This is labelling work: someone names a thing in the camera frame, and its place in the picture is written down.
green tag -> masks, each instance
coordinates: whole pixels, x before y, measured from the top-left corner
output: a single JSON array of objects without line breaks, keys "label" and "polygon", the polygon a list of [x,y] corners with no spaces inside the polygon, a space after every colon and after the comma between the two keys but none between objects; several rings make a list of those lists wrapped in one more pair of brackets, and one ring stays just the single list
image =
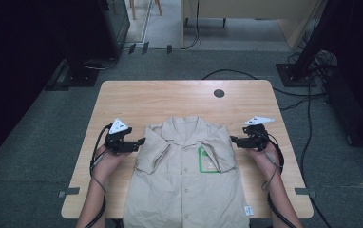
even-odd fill
[{"label": "green tag", "polygon": [[199,147],[199,163],[201,173],[219,173],[217,167],[202,146]]}]

beige shirt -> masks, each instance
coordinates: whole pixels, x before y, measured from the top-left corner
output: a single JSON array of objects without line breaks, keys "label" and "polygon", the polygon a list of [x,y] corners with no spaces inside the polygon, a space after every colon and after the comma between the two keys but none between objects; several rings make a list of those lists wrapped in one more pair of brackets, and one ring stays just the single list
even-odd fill
[{"label": "beige shirt", "polygon": [[249,227],[226,127],[170,117],[145,129],[124,227]]}]

human hand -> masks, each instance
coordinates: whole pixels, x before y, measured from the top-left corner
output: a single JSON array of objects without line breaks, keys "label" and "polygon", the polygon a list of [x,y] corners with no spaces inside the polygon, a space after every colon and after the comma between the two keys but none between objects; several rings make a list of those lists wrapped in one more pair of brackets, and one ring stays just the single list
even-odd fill
[{"label": "human hand", "polygon": [[[256,149],[246,148],[246,151],[255,160],[258,169],[261,171],[262,175],[266,180],[270,180],[276,173],[276,165],[279,167],[279,157],[276,148],[272,143],[268,142],[267,146],[262,151],[257,151]],[[275,161],[273,163],[267,156],[267,154]]]},{"label": "human hand", "polygon": [[105,183],[121,161],[131,153],[115,155],[104,145],[101,145],[96,153],[96,158],[101,154],[103,154],[101,160],[93,169],[93,177],[100,183]]}]

table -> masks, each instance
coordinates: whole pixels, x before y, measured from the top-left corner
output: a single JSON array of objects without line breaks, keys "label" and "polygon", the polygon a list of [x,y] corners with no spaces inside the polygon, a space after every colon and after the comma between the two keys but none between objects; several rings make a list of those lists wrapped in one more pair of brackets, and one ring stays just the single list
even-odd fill
[{"label": "table", "polygon": [[319,18],[327,0],[181,0],[181,47],[184,48],[184,19],[197,18],[278,19],[290,49],[295,49],[309,23]]},{"label": "table", "polygon": [[[222,98],[214,95],[221,89]],[[93,110],[86,136],[76,163],[69,188],[80,188],[79,194],[67,195],[62,216],[66,219],[79,217],[90,181],[89,161],[99,133],[103,127],[120,118],[132,133],[125,136],[127,142],[143,137],[145,127],[160,124],[170,116],[199,115],[207,122],[223,124],[230,135],[246,137],[244,123],[256,116],[274,118],[266,129],[277,138],[284,154],[285,166],[282,179],[288,196],[300,218],[310,218],[313,207],[307,195],[297,195],[295,188],[304,188],[296,157],[288,137],[271,84],[264,80],[233,81],[111,81],[104,82]],[[236,160],[241,172],[246,201],[254,208],[253,219],[271,216],[264,182],[255,162],[234,145]],[[125,198],[137,153],[119,165],[108,181],[106,190],[108,219],[123,217]]]}]

wooden tabletop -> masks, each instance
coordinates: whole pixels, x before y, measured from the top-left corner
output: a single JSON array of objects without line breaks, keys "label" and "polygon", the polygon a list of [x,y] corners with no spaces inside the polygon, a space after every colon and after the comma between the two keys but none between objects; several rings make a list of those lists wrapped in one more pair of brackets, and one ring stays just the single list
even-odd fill
[{"label": "wooden tabletop", "polygon": [[[224,92],[223,97],[214,95],[217,89]],[[282,179],[288,196],[300,218],[307,219],[313,215],[309,197],[295,193],[295,188],[305,186],[271,84],[264,80],[233,80],[104,82],[69,185],[69,188],[80,188],[79,194],[66,196],[63,217],[77,219],[81,213],[90,181],[89,162],[104,126],[120,118],[133,128],[132,133],[124,138],[131,142],[143,137],[147,125],[163,123],[170,116],[200,116],[209,123],[225,125],[230,135],[239,138],[247,137],[242,128],[254,116],[274,118],[275,121],[265,127],[277,139],[284,155]],[[234,149],[246,201],[254,209],[252,218],[269,218],[266,192],[261,190],[264,183],[262,175],[244,149],[237,148],[235,144]],[[108,181],[105,209],[108,219],[123,217],[136,156],[137,153],[128,156]]]}]

